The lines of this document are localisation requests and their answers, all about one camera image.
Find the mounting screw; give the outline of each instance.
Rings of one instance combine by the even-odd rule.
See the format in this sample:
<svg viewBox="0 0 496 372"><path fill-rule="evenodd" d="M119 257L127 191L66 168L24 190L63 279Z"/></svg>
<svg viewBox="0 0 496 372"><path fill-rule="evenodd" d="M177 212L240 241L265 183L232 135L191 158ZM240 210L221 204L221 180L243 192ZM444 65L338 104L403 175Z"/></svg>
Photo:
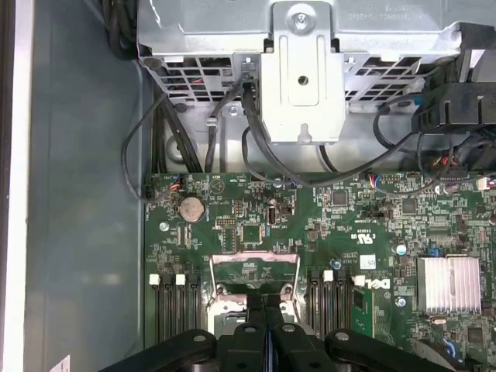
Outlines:
<svg viewBox="0 0 496 372"><path fill-rule="evenodd" d="M396 298L396 301L394 301L394 303L399 308L404 308L406 306L406 300L403 297Z"/></svg>
<svg viewBox="0 0 496 372"><path fill-rule="evenodd" d="M231 106L229 108L229 114L231 116L237 116L238 115L238 108L236 106Z"/></svg>
<svg viewBox="0 0 496 372"><path fill-rule="evenodd" d="M281 181L282 182L282 178L279 178L279 177L275 177L274 180L275 181ZM274 182L273 185L274 185L275 188L282 188L282 186L283 186L283 184L280 183L280 182Z"/></svg>
<svg viewBox="0 0 496 372"><path fill-rule="evenodd" d="M160 229L160 231L169 231L169 224L167 222L161 222L158 228Z"/></svg>
<svg viewBox="0 0 496 372"><path fill-rule="evenodd" d="M336 337L339 341L350 340L350 336L348 336L348 334L345 332L337 332L337 334L335 334L334 337Z"/></svg>
<svg viewBox="0 0 496 372"><path fill-rule="evenodd" d="M296 328L292 326L291 324L286 324L282 326L282 330L285 332L294 332Z"/></svg>
<svg viewBox="0 0 496 372"><path fill-rule="evenodd" d="M297 29L305 29L307 27L307 15L304 14L304 13L299 13L296 15L295 19L294 19L294 24L296 26Z"/></svg>

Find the label sticker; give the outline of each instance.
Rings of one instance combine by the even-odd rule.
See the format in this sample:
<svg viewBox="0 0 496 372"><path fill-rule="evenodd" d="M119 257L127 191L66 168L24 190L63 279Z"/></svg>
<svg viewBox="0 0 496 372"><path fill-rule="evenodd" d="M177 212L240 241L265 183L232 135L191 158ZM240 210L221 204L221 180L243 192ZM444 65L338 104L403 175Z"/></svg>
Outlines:
<svg viewBox="0 0 496 372"><path fill-rule="evenodd" d="M375 254L360 254L360 269L375 270Z"/></svg>
<svg viewBox="0 0 496 372"><path fill-rule="evenodd" d="M71 372L71 355L63 358L50 372Z"/></svg>

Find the white connector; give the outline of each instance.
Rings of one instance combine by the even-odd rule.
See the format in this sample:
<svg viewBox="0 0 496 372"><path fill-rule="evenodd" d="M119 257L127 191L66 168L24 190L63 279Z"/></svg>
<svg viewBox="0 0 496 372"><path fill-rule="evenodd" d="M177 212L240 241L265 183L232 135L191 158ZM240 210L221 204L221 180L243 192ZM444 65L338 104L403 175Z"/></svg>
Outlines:
<svg viewBox="0 0 496 372"><path fill-rule="evenodd" d="M355 275L352 279L357 287L365 287L365 275Z"/></svg>
<svg viewBox="0 0 496 372"><path fill-rule="evenodd" d="M324 270L324 274L322 276L324 278L324 283L334 281L334 272L332 270Z"/></svg>
<svg viewBox="0 0 496 372"><path fill-rule="evenodd" d="M186 285L186 275L176 274L176 285Z"/></svg>
<svg viewBox="0 0 496 372"><path fill-rule="evenodd" d="M481 178L480 180L477 180L477 190L478 191L485 191L485 190L490 189L489 185L487 184L487 180L488 180L487 177L484 177L484 178Z"/></svg>
<svg viewBox="0 0 496 372"><path fill-rule="evenodd" d="M159 274L150 274L148 277L149 285L160 285L160 275Z"/></svg>

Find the metal grille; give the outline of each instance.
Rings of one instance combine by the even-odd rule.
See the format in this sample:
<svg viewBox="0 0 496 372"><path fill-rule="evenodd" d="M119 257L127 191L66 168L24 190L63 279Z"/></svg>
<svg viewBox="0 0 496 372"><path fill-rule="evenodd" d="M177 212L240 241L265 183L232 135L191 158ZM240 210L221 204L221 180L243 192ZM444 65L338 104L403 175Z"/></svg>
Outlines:
<svg viewBox="0 0 496 372"><path fill-rule="evenodd" d="M416 79L432 73L433 65L421 65L421 57L405 57L398 62L384 62L370 57L353 76L353 83L346 84L348 102L385 102L403 94Z"/></svg>
<svg viewBox="0 0 496 372"><path fill-rule="evenodd" d="M418 259L418 308L428 313L481 312L479 260Z"/></svg>
<svg viewBox="0 0 496 372"><path fill-rule="evenodd" d="M166 62L154 71L169 98L186 102L220 101L234 84L231 57L184 58L183 62Z"/></svg>

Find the heatsink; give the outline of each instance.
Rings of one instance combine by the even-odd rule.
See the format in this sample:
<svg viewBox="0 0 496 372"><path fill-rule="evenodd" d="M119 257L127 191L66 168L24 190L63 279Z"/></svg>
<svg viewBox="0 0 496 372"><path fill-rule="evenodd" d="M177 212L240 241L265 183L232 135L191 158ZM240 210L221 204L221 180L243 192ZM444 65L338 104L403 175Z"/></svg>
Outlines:
<svg viewBox="0 0 496 372"><path fill-rule="evenodd" d="M419 310L429 314L481 312L477 258L419 258L417 266Z"/></svg>

